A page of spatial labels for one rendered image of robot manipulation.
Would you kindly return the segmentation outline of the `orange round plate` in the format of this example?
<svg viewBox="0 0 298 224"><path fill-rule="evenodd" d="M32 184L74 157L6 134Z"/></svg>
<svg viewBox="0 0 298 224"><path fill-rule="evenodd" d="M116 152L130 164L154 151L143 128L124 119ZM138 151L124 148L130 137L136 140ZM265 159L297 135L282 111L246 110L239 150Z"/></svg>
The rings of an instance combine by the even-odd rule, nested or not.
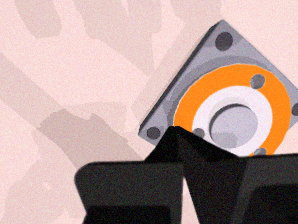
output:
<svg viewBox="0 0 298 224"><path fill-rule="evenodd" d="M251 88L251 77L257 74L259 82ZM239 103L255 112L258 127L253 138L237 148L224 148L209 135L209 123L222 107ZM201 74L179 98L173 112L172 126L181 126L192 132L202 128L200 138L237 156L274 154L289 128L290 98L276 76L257 65L229 64Z"/></svg>

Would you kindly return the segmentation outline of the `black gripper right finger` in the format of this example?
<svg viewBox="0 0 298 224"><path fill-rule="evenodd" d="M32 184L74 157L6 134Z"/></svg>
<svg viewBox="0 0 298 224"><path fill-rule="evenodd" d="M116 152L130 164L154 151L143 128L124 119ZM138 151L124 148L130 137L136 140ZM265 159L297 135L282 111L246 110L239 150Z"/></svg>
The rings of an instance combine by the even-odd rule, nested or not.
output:
<svg viewBox="0 0 298 224"><path fill-rule="evenodd" d="M174 127L199 224L241 224L258 186L298 183L298 152L239 157Z"/></svg>

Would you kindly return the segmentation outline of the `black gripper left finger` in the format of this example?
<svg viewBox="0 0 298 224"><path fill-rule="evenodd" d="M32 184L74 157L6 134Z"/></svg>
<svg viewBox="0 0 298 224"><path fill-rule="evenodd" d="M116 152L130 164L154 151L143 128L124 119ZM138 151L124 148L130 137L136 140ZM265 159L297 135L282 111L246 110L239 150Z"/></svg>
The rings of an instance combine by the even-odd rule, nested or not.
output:
<svg viewBox="0 0 298 224"><path fill-rule="evenodd" d="M143 161L95 161L76 171L74 185L85 211L90 206L167 206L171 224L182 224L185 162L169 126Z"/></svg>

